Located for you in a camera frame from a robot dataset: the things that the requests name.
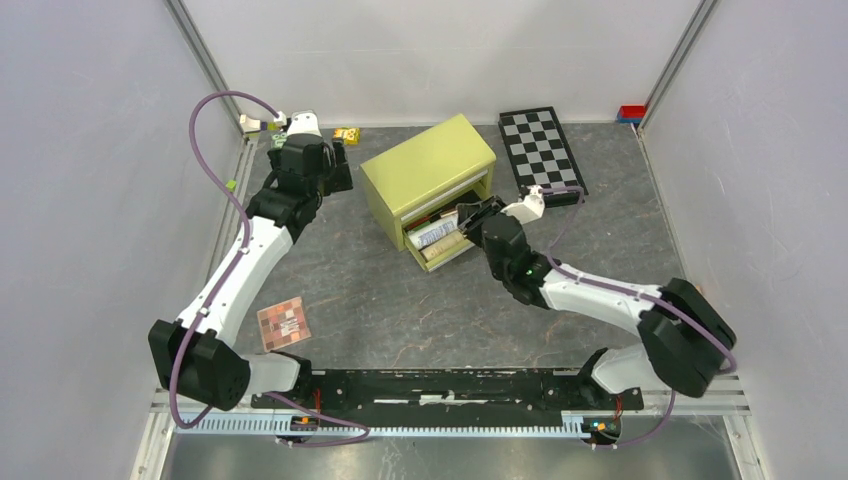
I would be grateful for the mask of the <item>red blue blocks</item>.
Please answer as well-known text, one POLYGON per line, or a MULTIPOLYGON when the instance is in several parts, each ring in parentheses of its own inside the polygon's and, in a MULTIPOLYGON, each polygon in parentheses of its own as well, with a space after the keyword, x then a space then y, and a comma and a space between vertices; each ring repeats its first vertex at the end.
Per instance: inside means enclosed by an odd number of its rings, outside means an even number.
POLYGON ((629 104, 619 107, 616 114, 618 123, 640 124, 647 112, 645 105, 629 104))

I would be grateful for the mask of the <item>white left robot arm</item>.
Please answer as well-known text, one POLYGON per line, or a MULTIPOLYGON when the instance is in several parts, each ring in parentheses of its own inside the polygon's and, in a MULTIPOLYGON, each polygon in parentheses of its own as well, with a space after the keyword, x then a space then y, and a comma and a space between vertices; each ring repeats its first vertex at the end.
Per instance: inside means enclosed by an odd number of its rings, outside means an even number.
POLYGON ((342 141, 295 133, 269 150, 271 172, 245 208, 247 225, 202 291, 173 321, 148 334, 161 386, 219 410, 247 395, 276 392, 290 407, 314 394, 307 360, 282 353, 240 355, 233 345, 271 270, 315 219, 326 197, 349 191, 342 141))

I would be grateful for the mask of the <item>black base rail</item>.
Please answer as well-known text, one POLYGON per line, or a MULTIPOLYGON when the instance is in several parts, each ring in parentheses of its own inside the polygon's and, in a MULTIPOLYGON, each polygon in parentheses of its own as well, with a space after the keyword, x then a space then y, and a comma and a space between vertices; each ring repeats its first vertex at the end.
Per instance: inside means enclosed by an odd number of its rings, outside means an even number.
POLYGON ((642 392, 603 390, 576 370, 314 371, 288 393, 297 404, 368 427, 553 427, 564 411, 640 410, 642 392))

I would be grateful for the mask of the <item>wooden arch blocks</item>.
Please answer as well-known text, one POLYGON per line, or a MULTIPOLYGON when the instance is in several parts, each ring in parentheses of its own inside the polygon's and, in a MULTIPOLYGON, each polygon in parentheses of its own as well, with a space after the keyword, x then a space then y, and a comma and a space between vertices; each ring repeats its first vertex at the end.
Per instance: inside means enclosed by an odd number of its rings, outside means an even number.
POLYGON ((263 131, 275 131, 279 126, 275 121, 263 121, 241 114, 238 119, 239 126, 245 135, 257 134, 263 131))

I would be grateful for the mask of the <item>eyeshadow palette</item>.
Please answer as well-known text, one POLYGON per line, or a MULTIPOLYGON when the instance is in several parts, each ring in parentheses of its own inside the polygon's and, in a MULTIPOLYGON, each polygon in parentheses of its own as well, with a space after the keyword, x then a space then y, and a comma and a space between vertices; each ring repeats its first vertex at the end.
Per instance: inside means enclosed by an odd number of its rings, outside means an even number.
POLYGON ((261 309, 257 319, 265 352, 283 349, 312 336, 301 297, 261 309))

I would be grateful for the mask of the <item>green owl toy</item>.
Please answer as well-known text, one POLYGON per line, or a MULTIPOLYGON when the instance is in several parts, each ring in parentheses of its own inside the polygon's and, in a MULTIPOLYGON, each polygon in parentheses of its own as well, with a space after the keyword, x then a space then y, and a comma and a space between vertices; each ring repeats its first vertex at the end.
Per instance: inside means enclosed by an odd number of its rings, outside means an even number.
POLYGON ((273 134, 271 136, 271 140, 272 140, 271 146, 272 146, 272 148, 273 149, 281 148, 285 144, 287 138, 288 138, 288 135, 286 133, 273 134))

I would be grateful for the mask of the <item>yellow owl toy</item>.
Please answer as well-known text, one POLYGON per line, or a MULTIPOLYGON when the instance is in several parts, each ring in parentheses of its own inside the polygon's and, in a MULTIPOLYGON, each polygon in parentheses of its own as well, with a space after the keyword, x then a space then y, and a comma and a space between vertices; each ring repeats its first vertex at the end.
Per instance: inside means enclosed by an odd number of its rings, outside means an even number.
POLYGON ((341 141, 344 145, 358 145, 360 137, 361 129, 358 127, 336 128, 333 134, 333 139, 341 141))

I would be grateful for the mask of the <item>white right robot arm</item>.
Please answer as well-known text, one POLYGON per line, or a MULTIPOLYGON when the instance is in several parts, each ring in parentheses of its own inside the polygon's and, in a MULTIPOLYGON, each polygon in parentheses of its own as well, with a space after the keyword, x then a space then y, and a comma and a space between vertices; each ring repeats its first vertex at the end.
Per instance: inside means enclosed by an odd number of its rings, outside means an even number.
POLYGON ((542 218, 541 194, 506 204, 497 196, 458 206, 458 230, 480 247, 493 278, 524 305, 577 313, 620 328, 639 342, 603 349, 577 382, 580 400, 602 408, 618 393, 662 387, 702 397, 713 379, 732 373, 737 336, 689 281, 637 284, 589 274, 534 250, 524 226, 542 218))

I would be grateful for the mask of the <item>black white chessboard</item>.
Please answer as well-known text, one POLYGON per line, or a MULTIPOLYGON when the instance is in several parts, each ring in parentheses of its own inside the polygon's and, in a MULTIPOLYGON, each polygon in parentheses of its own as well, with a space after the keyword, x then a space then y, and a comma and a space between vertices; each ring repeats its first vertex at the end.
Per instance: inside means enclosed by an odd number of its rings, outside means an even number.
POLYGON ((548 207, 574 205, 588 191, 552 106, 502 112, 498 127, 519 194, 541 187, 548 207))

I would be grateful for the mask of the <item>red black lip pencil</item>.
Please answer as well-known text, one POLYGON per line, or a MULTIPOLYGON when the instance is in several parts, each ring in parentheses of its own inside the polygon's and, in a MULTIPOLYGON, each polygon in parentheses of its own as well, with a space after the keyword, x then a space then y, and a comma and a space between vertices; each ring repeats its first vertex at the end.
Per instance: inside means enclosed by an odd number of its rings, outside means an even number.
POLYGON ((440 220, 443 217, 454 215, 456 213, 457 213, 457 210, 455 208, 431 212, 431 213, 429 213, 425 216, 422 216, 419 219, 416 219, 414 222, 410 223, 409 227, 413 228, 414 226, 417 226, 417 225, 434 222, 434 221, 440 220))

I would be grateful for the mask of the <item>green drawer cabinet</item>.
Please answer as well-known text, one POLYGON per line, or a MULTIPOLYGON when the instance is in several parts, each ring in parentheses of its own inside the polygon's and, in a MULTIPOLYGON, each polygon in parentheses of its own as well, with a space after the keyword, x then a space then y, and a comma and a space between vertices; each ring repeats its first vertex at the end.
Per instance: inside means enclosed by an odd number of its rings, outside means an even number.
POLYGON ((431 272, 472 247, 461 244, 426 262, 407 234, 409 224, 431 212, 491 195, 496 154, 462 114, 378 154, 361 166, 371 214, 399 251, 431 272))

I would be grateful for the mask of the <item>white lotion tube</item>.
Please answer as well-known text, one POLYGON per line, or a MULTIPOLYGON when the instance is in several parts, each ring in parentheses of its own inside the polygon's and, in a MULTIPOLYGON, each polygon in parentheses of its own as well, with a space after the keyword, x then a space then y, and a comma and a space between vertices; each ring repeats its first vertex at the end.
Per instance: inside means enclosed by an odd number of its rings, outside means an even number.
POLYGON ((415 250, 422 250, 451 234, 457 228, 458 214, 453 212, 415 231, 409 232, 407 238, 415 250))

